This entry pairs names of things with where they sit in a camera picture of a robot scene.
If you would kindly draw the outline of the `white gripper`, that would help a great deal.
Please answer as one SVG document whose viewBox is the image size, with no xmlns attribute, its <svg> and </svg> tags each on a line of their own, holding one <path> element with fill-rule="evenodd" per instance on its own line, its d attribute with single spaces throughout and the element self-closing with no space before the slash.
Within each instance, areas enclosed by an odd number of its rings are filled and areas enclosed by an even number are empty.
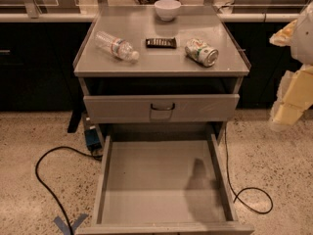
<svg viewBox="0 0 313 235">
<path fill-rule="evenodd" d="M 294 59 L 304 65 L 313 65 L 313 2 L 301 12 L 297 20 L 274 33 L 269 42 L 280 47 L 291 46 L 291 56 Z M 313 67 L 302 66 L 296 72 L 287 70 L 271 109 L 270 128 L 277 132 L 288 129 L 312 105 Z"/>
</svg>

